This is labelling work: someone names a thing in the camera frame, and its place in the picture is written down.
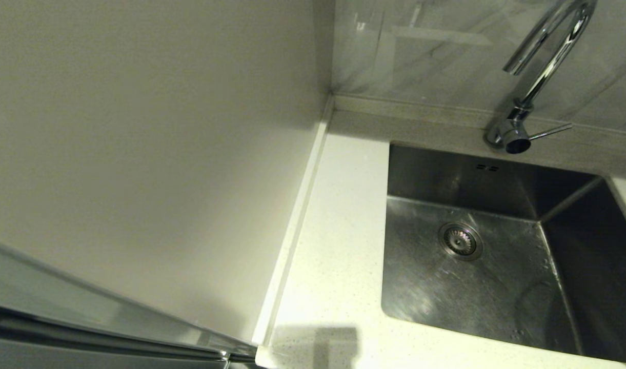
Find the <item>chrome gooseneck faucet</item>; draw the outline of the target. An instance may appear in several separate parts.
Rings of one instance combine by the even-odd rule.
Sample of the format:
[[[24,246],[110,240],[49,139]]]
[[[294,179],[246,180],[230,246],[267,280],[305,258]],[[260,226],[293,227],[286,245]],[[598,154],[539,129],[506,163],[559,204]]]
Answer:
[[[505,114],[488,125],[483,139],[491,149],[507,153],[502,136],[518,124],[526,128],[536,99],[584,34],[597,7],[598,0],[557,0],[510,56],[503,70],[519,76],[533,64],[544,46],[554,44],[551,52],[544,52],[536,75],[523,84],[521,93],[512,97]]]

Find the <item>chrome faucet lever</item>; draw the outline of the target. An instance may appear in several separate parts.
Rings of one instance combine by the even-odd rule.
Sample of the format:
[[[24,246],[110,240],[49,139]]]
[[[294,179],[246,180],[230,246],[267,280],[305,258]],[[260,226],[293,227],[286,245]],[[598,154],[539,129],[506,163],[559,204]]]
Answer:
[[[568,123],[530,135],[523,124],[518,124],[502,136],[503,147],[509,154],[521,154],[530,149],[532,141],[572,128],[573,124]]]

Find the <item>round metal drain strainer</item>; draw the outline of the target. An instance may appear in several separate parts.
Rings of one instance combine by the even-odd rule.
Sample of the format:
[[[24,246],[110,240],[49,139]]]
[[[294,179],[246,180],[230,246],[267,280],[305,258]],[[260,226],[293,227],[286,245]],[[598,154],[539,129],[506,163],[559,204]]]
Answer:
[[[461,261],[474,261],[483,254],[483,238],[469,224],[446,222],[440,226],[437,238],[446,254]]]

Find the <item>stainless steel sink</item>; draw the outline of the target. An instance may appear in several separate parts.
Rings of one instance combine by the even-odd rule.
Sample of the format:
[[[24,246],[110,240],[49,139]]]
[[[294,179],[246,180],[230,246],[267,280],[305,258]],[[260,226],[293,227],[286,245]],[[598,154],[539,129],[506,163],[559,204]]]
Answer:
[[[484,241],[461,261],[446,222]],[[626,363],[626,215],[591,173],[390,144],[381,309],[438,329]]]

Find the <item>stainless steel appliance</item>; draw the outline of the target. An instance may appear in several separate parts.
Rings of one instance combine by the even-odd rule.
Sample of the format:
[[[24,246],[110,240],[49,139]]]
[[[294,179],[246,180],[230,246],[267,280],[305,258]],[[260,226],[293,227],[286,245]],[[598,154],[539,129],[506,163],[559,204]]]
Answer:
[[[0,244],[0,369],[263,369],[256,351]]]

